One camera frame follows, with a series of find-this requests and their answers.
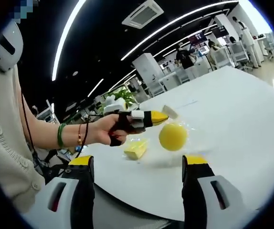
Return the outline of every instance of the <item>yellow object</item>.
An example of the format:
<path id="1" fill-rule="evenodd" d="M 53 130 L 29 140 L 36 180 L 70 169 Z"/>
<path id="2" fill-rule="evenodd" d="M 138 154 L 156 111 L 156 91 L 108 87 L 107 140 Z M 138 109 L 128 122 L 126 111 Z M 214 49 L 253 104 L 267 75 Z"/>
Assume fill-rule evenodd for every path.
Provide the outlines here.
<path id="1" fill-rule="evenodd" d="M 87 166 L 89 164 L 89 160 L 92 156 L 81 156 L 78 158 L 73 159 L 71 162 L 69 162 L 69 165 L 73 166 Z"/>
<path id="2" fill-rule="evenodd" d="M 168 116 L 164 113 L 161 113 L 159 111 L 151 111 L 151 116 L 152 116 L 152 125 L 160 125 L 161 123 L 165 122 L 168 120 Z"/>
<path id="3" fill-rule="evenodd" d="M 208 162 L 202 158 L 201 156 L 190 156 L 184 155 L 186 157 L 188 165 L 195 165 L 195 164 L 207 164 Z"/>
<path id="4" fill-rule="evenodd" d="M 163 148 L 169 151 L 180 150 L 188 137 L 187 130 L 178 123 L 166 124 L 160 134 L 159 141 Z"/>
<path id="5" fill-rule="evenodd" d="M 147 149 L 147 140 L 131 142 L 124 150 L 124 153 L 132 160 L 138 160 Z"/>

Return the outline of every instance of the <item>white chair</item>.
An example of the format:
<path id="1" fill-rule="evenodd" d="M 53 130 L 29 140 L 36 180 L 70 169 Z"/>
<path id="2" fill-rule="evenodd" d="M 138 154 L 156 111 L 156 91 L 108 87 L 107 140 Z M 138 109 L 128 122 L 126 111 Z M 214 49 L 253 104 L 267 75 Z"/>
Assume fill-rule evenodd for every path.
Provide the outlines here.
<path id="1" fill-rule="evenodd" d="M 159 83 L 158 80 L 154 80 L 150 83 L 147 84 L 148 86 L 148 91 L 152 95 L 152 97 L 155 97 L 156 95 L 162 94 L 165 92 L 164 87 Z"/>
<path id="2" fill-rule="evenodd" d="M 263 40 L 264 46 L 268 52 L 268 59 L 271 61 L 271 59 L 274 58 L 274 41 L 271 33 L 267 33 L 265 36 L 266 38 Z"/>
<path id="3" fill-rule="evenodd" d="M 214 62 L 215 62 L 215 67 L 217 69 L 219 68 L 222 68 L 224 66 L 231 66 L 231 67 L 234 67 L 233 65 L 233 62 L 227 52 L 227 49 L 226 48 L 220 48 L 216 51 L 212 51 L 212 54 L 211 54 Z"/>
<path id="4" fill-rule="evenodd" d="M 247 70 L 253 70 L 252 67 L 248 67 L 246 65 L 249 62 L 249 57 L 241 42 L 236 42 L 234 44 L 229 45 L 229 49 L 233 61 L 238 65 L 238 69 L 244 70 L 245 72 Z"/>

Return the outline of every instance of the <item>monitor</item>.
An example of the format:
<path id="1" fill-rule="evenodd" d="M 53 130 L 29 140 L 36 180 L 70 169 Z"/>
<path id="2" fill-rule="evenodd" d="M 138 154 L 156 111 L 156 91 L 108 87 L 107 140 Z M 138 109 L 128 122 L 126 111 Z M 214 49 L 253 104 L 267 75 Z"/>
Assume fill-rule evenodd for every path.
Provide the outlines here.
<path id="1" fill-rule="evenodd" d="M 202 42 L 205 42 L 206 40 L 207 40 L 207 38 L 205 37 L 203 32 L 200 32 L 194 36 L 189 37 L 189 41 L 191 42 L 191 45 L 193 45 L 193 46 L 198 45 Z"/>
<path id="2" fill-rule="evenodd" d="M 213 29 L 212 32 L 216 38 L 229 35 L 227 29 L 224 26 L 217 27 L 217 28 Z"/>
<path id="3" fill-rule="evenodd" d="M 206 55 L 207 53 L 209 53 L 210 49 L 207 46 L 203 46 L 199 49 L 199 51 L 202 55 Z"/>

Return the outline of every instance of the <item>robotic hand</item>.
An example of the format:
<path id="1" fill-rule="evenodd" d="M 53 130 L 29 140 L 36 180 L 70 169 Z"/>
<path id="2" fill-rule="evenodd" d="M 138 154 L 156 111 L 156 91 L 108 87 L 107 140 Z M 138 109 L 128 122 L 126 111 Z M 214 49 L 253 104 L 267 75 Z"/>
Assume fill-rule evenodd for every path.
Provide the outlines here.
<path id="1" fill-rule="evenodd" d="M 142 132 L 147 127 L 156 126 L 165 122 L 169 117 L 158 111 L 128 111 L 128 105 L 123 98 L 114 100 L 114 95 L 106 98 L 107 106 L 104 108 L 103 115 L 118 114 L 119 121 L 110 130 L 112 140 L 110 146 L 120 146 L 121 141 L 111 135 L 116 130 L 124 130 L 127 133 Z"/>

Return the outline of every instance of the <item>ceiling light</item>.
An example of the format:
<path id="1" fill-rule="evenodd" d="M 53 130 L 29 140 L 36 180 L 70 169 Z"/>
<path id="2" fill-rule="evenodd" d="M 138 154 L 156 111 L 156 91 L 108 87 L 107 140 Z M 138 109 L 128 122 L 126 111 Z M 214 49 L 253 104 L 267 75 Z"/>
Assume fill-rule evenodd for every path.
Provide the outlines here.
<path id="1" fill-rule="evenodd" d="M 212 33 L 212 31 L 207 32 L 207 33 L 205 33 L 204 35 L 206 36 L 206 35 L 209 35 L 209 34 L 211 34 L 211 33 Z"/>
<path id="2" fill-rule="evenodd" d="M 130 73 L 128 73 L 126 76 L 124 76 L 122 79 L 120 79 L 114 86 L 112 86 L 108 92 L 110 92 L 115 86 L 117 86 L 122 80 L 124 80 L 127 76 L 129 76 L 130 74 L 132 74 L 134 71 L 136 71 L 136 69 L 132 70 Z"/>
<path id="3" fill-rule="evenodd" d="M 169 51 L 167 54 L 163 55 L 163 57 L 167 56 L 168 54 L 171 54 L 174 51 L 176 51 L 176 49 L 173 49 L 172 51 Z"/>
<path id="4" fill-rule="evenodd" d="M 227 3 L 234 3 L 234 2 L 238 2 L 238 0 L 230 0 L 230 1 L 222 1 L 222 2 L 217 2 L 217 3 L 214 3 L 214 4 L 211 4 L 211 5 L 207 5 L 207 6 L 204 6 L 204 7 L 201 7 L 201 8 L 198 8 L 198 9 L 195 9 L 189 13 L 186 13 L 176 19 L 174 19 L 173 21 L 163 25 L 161 28 L 159 28 L 158 30 L 156 30 L 155 32 L 153 32 L 151 35 L 147 36 L 143 41 L 141 41 L 139 44 L 137 44 L 134 48 L 132 48 L 125 56 L 122 57 L 121 61 L 125 60 L 130 54 L 132 54 L 134 51 L 136 51 L 142 44 L 144 44 L 145 42 L 147 42 L 150 38 L 152 38 L 153 36 L 155 36 L 156 34 L 160 33 L 161 31 L 163 31 L 164 29 L 166 29 L 167 27 L 169 27 L 170 25 L 180 21 L 181 19 L 187 17 L 187 16 L 190 16 L 194 13 L 197 13 L 199 11 L 202 11 L 202 10 L 205 10 L 205 9 L 208 9 L 208 8 L 211 8 L 211 7 L 214 7 L 214 6 L 218 6 L 218 5 L 224 5 L 224 4 L 227 4 Z"/>
<path id="5" fill-rule="evenodd" d="M 188 35 L 188 36 L 186 36 L 186 37 L 180 39 L 179 41 L 176 41 L 175 43 L 173 43 L 173 44 L 167 46 L 165 49 L 162 49 L 160 52 L 158 52 L 157 54 L 155 54 L 153 57 L 158 56 L 160 53 L 162 53 L 162 52 L 164 52 L 165 50 L 171 48 L 171 47 L 174 46 L 175 44 L 178 44 L 179 42 L 182 42 L 183 40 L 185 40 L 185 39 L 187 39 L 187 38 L 189 38 L 189 37 L 192 37 L 192 36 L 194 36 L 194 35 L 200 33 L 201 31 L 204 31 L 204 30 L 206 30 L 206 29 L 208 29 L 208 28 L 211 28 L 211 27 L 213 27 L 213 26 L 216 26 L 216 25 L 217 25 L 217 24 L 210 25 L 210 26 L 207 26 L 206 28 L 203 28 L 203 29 L 201 29 L 201 30 L 199 30 L 199 31 L 196 31 L 196 32 L 194 32 L 194 33 L 191 33 L 190 35 Z"/>
<path id="6" fill-rule="evenodd" d="M 85 3 L 86 0 L 79 0 L 76 6 L 74 7 L 70 17 L 68 18 L 68 21 L 65 25 L 64 31 L 62 32 L 61 39 L 59 46 L 57 47 L 56 55 L 55 55 L 55 60 L 54 60 L 54 66 L 53 66 L 53 72 L 52 72 L 52 81 L 56 80 L 56 74 L 57 74 L 57 69 L 59 66 L 59 61 L 61 58 L 61 51 L 64 46 L 65 40 L 67 38 L 68 32 L 70 27 L 72 26 L 72 23 L 76 17 L 76 15 L 79 13 L 81 7 Z"/>
<path id="7" fill-rule="evenodd" d="M 212 13 L 208 13 L 208 14 L 206 14 L 206 15 L 204 15 L 204 16 L 201 16 L 201 17 L 199 17 L 199 18 L 196 18 L 196 19 L 194 19 L 194 20 L 192 20 L 192 21 L 189 21 L 189 22 L 187 22 L 187 23 L 185 23 L 185 24 L 183 24 L 183 25 L 177 27 L 176 29 L 174 29 L 174 30 L 168 32 L 167 34 L 163 35 L 163 36 L 160 37 L 157 41 L 155 41 L 154 43 L 150 44 L 150 45 L 147 46 L 145 49 L 143 49 L 143 51 L 145 51 L 146 49 L 148 49 L 149 47 L 151 47 L 151 46 L 152 46 L 153 44 L 155 44 L 156 42 L 162 40 L 164 37 L 170 35 L 171 33 L 175 32 L 175 31 L 178 30 L 178 29 L 183 28 L 184 26 L 186 26 L 186 25 L 188 25 L 188 24 L 191 24 L 192 22 L 198 21 L 199 19 L 203 19 L 203 18 L 206 18 L 206 17 L 211 16 L 211 15 L 213 15 L 213 14 L 221 13 L 221 12 L 224 12 L 224 11 L 227 11 L 227 12 L 226 12 L 226 15 L 227 15 L 227 13 L 229 12 L 229 10 L 230 10 L 230 9 L 224 9 L 224 10 L 215 11 L 215 12 L 212 12 Z"/>
<path id="8" fill-rule="evenodd" d="M 104 79 L 101 79 L 97 85 L 95 85 L 95 87 L 93 88 L 93 90 L 89 93 L 88 97 L 94 92 L 95 89 L 97 89 L 97 87 L 103 82 Z"/>
<path id="9" fill-rule="evenodd" d="M 183 47 L 183 46 L 185 46 L 185 45 L 187 45 L 189 43 L 191 43 L 191 42 L 184 43 L 184 44 L 180 45 L 180 47 Z"/>
<path id="10" fill-rule="evenodd" d="M 129 80 L 131 80 L 133 77 L 135 77 L 136 76 L 136 74 L 135 75 L 133 75 L 132 77 L 130 77 L 130 78 L 128 78 L 123 84 L 126 84 Z"/>

